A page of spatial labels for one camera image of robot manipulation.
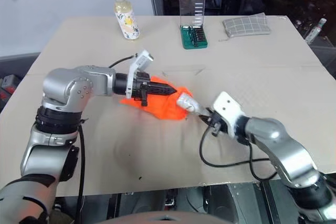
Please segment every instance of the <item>white wall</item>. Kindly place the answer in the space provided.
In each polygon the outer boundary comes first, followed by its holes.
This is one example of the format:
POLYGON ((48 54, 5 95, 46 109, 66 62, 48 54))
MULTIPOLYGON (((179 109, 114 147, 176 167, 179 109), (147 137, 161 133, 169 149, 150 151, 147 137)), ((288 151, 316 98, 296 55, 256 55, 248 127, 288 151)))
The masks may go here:
MULTIPOLYGON (((136 15, 153 15, 151 0, 130 0, 136 15)), ((69 16, 110 16, 113 0, 0 0, 0 57, 40 52, 69 16)))

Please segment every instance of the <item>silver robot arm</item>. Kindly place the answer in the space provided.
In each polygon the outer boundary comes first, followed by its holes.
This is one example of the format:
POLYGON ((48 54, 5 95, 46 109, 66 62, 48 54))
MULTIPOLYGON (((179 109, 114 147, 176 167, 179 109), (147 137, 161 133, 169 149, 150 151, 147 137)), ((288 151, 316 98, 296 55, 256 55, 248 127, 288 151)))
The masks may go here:
POLYGON ((335 195, 308 151, 289 136, 282 123, 274 119, 245 116, 240 105, 226 92, 218 96, 213 110, 214 114, 219 115, 217 118, 226 124, 230 137, 242 137, 269 156, 306 222, 330 223, 336 220, 335 195))
POLYGON ((94 95, 126 95, 127 83, 134 84, 130 97, 141 94, 137 89, 147 83, 136 79, 137 70, 144 70, 152 60, 147 51, 137 56, 130 78, 96 66, 55 69, 47 75, 42 106, 20 166, 22 177, 0 190, 1 224, 46 223, 58 183, 70 179, 75 170, 79 148, 73 144, 89 99, 94 95))

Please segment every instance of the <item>bottle label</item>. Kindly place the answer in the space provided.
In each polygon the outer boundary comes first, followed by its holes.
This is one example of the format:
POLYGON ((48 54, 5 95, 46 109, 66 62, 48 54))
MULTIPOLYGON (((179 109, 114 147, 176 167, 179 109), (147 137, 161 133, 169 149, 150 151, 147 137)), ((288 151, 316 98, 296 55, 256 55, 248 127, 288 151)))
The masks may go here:
POLYGON ((140 32, 134 18, 134 12, 116 13, 117 20, 126 39, 137 39, 140 32))

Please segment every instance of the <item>plastic bottle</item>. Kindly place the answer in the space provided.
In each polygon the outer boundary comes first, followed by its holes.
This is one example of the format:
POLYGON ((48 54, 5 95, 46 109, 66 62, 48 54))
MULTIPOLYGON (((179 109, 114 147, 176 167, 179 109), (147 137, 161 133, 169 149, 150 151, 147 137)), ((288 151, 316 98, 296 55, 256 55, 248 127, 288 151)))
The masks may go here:
POLYGON ((134 18, 132 5, 127 0, 115 0, 114 13, 116 14, 122 34, 126 39, 137 39, 140 35, 138 24, 134 18))
POLYGON ((307 44, 312 44, 312 42, 315 40, 315 38, 318 36, 318 34, 320 33, 320 31, 322 30, 322 26, 324 25, 324 23, 326 23, 327 20, 325 18, 320 19, 319 23, 317 24, 317 26, 315 26, 310 33, 307 35, 307 37, 304 39, 305 42, 307 42, 307 44))

